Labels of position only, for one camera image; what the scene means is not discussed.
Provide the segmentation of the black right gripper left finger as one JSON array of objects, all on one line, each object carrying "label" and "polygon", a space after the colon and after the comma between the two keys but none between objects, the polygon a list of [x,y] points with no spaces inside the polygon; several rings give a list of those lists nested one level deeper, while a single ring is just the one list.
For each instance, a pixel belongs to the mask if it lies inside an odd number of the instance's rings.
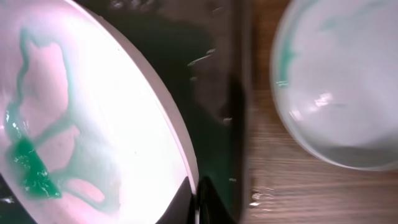
[{"label": "black right gripper left finger", "polygon": [[188,177],[156,224],[195,224],[195,202]]}]

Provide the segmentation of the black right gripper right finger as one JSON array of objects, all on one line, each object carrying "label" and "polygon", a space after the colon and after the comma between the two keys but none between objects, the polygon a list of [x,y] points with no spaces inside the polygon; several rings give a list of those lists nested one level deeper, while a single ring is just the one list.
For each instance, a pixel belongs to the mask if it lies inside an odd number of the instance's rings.
[{"label": "black right gripper right finger", "polygon": [[200,224],[236,224],[223,205],[209,177],[198,185],[198,207]]}]

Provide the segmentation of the white plate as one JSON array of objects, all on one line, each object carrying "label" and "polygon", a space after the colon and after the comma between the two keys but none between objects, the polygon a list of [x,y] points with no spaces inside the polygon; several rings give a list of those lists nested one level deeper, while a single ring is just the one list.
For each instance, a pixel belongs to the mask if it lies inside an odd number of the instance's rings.
[{"label": "white plate", "polygon": [[75,1],[1,2],[1,222],[156,223],[198,166],[140,51]]},{"label": "white plate", "polygon": [[397,169],[397,0],[294,0],[270,83],[306,151],[356,170]]}]

